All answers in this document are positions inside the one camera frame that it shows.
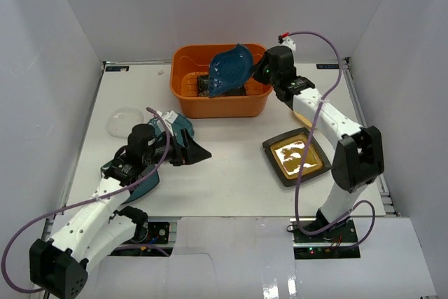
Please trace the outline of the blue leaf-shaped dish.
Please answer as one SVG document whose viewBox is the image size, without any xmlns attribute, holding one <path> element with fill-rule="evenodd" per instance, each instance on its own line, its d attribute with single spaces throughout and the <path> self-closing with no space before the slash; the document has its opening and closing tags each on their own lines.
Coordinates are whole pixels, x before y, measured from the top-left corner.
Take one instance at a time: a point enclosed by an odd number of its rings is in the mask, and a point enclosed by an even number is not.
<svg viewBox="0 0 448 299">
<path fill-rule="evenodd" d="M 253 56 L 242 44 L 215 55 L 209 64 L 209 97 L 238 91 L 251 77 L 252 67 Z"/>
</svg>

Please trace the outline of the black floral square plate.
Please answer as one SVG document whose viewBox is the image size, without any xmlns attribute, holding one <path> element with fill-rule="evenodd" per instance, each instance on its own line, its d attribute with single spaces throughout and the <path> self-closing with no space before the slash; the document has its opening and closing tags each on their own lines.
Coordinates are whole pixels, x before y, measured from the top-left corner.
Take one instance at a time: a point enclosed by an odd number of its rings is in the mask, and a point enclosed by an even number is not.
<svg viewBox="0 0 448 299">
<path fill-rule="evenodd" d="M 211 97 L 209 94 L 209 75 L 197 77 L 197 93 L 199 97 Z M 218 97 L 246 96 L 246 88 L 241 86 L 218 94 Z"/>
</svg>

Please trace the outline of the black amber square plate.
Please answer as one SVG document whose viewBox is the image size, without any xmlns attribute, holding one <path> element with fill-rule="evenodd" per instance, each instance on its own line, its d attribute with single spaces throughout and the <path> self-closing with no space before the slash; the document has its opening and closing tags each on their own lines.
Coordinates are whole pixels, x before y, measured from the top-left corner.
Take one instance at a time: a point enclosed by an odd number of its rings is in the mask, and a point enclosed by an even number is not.
<svg viewBox="0 0 448 299">
<path fill-rule="evenodd" d="M 277 135 L 262 143 L 265 155 L 285 187 L 296 184 L 309 130 L 305 127 Z M 301 182 L 312 180 L 330 171 L 331 163 L 319 145 L 312 139 L 304 162 Z"/>
</svg>

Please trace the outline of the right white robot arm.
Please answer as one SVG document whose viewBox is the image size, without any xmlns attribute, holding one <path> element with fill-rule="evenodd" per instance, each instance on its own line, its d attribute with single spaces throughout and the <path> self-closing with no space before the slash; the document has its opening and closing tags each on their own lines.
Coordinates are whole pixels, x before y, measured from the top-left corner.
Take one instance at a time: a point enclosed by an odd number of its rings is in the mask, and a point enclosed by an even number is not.
<svg viewBox="0 0 448 299">
<path fill-rule="evenodd" d="M 267 49 L 253 68 L 253 78 L 271 85 L 280 102 L 312 122 L 309 139 L 318 130 L 334 148 L 334 184 L 326 201 L 314 222 L 294 227 L 307 236 L 332 242 L 342 232 L 340 223 L 363 203 L 360 194 L 384 172 L 382 134 L 375 126 L 363 127 L 347 118 L 308 78 L 298 76 L 293 51 L 287 46 Z"/>
</svg>

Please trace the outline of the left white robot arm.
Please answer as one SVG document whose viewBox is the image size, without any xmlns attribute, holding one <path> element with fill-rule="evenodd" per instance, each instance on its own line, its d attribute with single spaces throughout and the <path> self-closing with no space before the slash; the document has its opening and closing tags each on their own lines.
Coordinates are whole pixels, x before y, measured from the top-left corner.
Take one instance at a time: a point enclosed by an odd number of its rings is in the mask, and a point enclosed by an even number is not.
<svg viewBox="0 0 448 299">
<path fill-rule="evenodd" d="M 153 126 L 132 128 L 127 144 L 114 155 L 89 203 L 84 204 L 48 241 L 36 240 L 29 250 L 30 279 L 57 298 L 76 298 L 88 272 L 125 242 L 140 245 L 148 235 L 148 214 L 127 206 L 127 186 L 156 172 L 157 165 L 193 165 L 211 153 L 181 131 L 183 143 Z"/>
</svg>

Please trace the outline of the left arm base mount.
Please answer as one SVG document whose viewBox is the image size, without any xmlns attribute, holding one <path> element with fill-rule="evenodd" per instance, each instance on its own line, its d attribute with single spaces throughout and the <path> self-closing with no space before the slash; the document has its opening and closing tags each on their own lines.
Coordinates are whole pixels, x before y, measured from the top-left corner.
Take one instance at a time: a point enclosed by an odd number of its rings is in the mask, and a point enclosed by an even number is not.
<svg viewBox="0 0 448 299">
<path fill-rule="evenodd" d="M 111 256 L 122 257 L 169 257 L 174 242 L 170 240 L 170 222 L 149 222 L 146 235 L 138 240 L 126 241 L 122 246 L 135 245 L 126 249 L 116 249 Z"/>
</svg>

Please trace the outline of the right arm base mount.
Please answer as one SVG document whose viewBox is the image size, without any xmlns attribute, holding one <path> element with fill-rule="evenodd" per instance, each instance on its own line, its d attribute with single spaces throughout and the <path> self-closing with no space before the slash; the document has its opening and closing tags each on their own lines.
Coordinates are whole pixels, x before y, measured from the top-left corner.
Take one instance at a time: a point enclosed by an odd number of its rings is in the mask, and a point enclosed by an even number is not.
<svg viewBox="0 0 448 299">
<path fill-rule="evenodd" d="M 286 227 L 286 231 L 293 236 L 295 260 L 358 259 L 361 256 L 358 247 L 349 249 L 358 242 L 352 219 L 314 236 L 301 232 L 295 221 Z"/>
</svg>

